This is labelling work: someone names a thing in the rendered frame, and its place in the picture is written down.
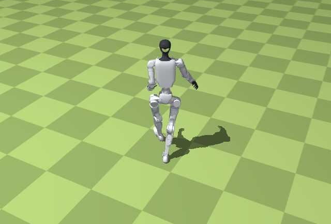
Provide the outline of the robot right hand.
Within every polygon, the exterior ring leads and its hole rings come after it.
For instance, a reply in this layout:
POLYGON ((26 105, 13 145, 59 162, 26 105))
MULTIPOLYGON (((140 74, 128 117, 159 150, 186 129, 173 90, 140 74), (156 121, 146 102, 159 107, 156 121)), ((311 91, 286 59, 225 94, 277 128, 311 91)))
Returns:
POLYGON ((197 89, 198 88, 198 85, 197 85, 197 83, 196 83, 196 81, 193 81, 192 82, 192 86, 194 85, 194 87, 197 89))

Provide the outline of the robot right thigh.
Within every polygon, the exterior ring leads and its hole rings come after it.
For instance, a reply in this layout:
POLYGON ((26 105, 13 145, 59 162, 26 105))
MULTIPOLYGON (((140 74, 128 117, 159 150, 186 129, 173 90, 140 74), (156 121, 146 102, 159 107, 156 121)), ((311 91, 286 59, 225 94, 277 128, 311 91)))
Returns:
POLYGON ((175 126, 175 121, 179 111, 180 104, 181 104, 180 98, 177 96, 172 96, 172 103, 170 105, 169 123, 166 129, 166 132, 168 133, 172 134, 173 126, 175 126))

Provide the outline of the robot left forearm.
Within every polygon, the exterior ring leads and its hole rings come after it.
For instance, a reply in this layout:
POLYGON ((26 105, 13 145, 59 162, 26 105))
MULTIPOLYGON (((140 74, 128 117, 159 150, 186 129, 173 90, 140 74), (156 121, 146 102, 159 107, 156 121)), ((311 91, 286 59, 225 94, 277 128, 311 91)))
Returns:
POLYGON ((155 85, 150 85, 150 80, 148 81, 148 91, 152 91, 154 89, 155 85))

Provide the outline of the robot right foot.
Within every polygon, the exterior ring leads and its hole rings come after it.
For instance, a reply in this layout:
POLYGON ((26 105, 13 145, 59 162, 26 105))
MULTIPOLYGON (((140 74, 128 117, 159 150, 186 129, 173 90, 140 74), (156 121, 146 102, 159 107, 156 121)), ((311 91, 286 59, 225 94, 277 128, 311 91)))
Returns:
POLYGON ((167 154, 164 156, 164 152, 163 152, 162 157, 163 157, 163 162, 168 162, 169 153, 168 153, 168 156, 167 156, 167 154))

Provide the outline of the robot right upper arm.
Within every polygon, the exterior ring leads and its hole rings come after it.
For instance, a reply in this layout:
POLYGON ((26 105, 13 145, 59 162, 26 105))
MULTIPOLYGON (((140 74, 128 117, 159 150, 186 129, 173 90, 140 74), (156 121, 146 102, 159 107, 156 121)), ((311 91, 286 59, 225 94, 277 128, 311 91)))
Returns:
POLYGON ((180 69, 183 78, 188 78, 187 69, 184 64, 184 61, 181 58, 175 59, 176 66, 180 69))

